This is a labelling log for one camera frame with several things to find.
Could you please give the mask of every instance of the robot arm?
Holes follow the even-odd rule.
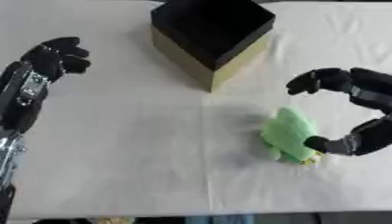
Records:
[[[83,74],[90,66],[79,38],[57,38],[32,48],[0,76],[0,224],[7,220],[15,187],[17,156],[25,151],[23,134],[35,123],[47,87],[64,74]]]
[[[287,84],[290,95],[319,89],[339,91],[350,95],[350,102],[384,114],[355,127],[338,140],[311,136],[304,144],[323,153],[362,156],[392,144],[392,76],[363,68],[344,71],[338,68],[312,70],[299,75]]]

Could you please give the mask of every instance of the green toy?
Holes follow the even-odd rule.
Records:
[[[262,126],[262,140],[275,160],[307,165],[316,163],[321,153],[304,146],[306,138],[316,136],[312,122],[292,108],[280,108],[275,118]]]

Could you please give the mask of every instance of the table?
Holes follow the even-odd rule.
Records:
[[[347,96],[289,97],[284,85],[320,67],[392,71],[392,4],[271,3],[271,41],[213,94],[151,45],[138,1],[2,0],[0,64],[38,42],[80,36],[93,66],[51,86],[27,135],[11,218],[392,209],[392,150],[268,159],[259,138],[281,106],[341,137],[380,115]]]

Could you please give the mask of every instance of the black box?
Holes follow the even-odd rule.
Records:
[[[251,0],[171,0],[151,20],[155,47],[212,91],[265,47],[275,15]]]

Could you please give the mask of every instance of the white tablecloth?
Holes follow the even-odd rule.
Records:
[[[259,139],[281,106],[335,138],[380,115],[285,83],[320,67],[392,72],[392,4],[272,3],[268,50],[209,94],[151,45],[159,3],[2,0],[0,65],[38,42],[80,36],[86,75],[51,86],[27,136],[12,218],[392,209],[392,149],[270,161]]]

